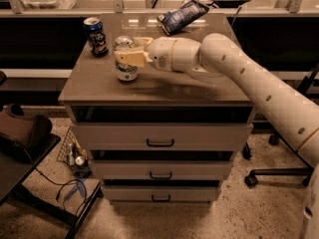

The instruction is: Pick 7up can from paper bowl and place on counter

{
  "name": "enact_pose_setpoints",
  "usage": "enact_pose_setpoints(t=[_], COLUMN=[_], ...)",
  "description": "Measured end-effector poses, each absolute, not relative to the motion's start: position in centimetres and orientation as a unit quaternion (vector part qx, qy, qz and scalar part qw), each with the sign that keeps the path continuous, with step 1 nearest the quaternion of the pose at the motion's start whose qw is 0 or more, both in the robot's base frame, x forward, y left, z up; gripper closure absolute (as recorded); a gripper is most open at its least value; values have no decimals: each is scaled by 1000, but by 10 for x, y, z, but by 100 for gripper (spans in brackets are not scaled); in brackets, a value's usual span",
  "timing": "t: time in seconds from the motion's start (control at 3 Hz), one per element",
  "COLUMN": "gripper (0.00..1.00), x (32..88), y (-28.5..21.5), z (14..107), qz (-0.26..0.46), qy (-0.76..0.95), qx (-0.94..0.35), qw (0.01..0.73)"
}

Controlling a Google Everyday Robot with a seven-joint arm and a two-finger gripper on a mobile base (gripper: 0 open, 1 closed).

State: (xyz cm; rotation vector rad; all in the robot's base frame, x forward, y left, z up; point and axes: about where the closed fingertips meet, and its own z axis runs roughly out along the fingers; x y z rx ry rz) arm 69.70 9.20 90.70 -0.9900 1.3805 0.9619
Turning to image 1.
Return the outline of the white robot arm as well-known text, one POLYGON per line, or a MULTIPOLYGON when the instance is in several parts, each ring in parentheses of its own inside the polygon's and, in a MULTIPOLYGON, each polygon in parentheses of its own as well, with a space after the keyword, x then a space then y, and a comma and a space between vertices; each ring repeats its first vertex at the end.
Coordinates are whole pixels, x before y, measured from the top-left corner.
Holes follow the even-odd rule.
POLYGON ((228 37, 212 33, 188 38, 142 37, 132 49, 116 51, 125 65, 151 65, 182 72, 206 83, 227 76, 250 98, 287 143, 313 167, 300 239, 319 239, 319 106, 250 59, 228 37))

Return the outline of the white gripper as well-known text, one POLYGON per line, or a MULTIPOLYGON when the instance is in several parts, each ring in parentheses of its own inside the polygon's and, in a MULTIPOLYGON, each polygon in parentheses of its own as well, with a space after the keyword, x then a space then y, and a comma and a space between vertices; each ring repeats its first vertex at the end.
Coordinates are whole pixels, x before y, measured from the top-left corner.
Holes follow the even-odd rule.
POLYGON ((138 51, 115 51, 115 59, 118 63, 136 67, 151 66, 160 71, 172 71, 172 48, 175 39, 160 37, 133 37, 138 51))

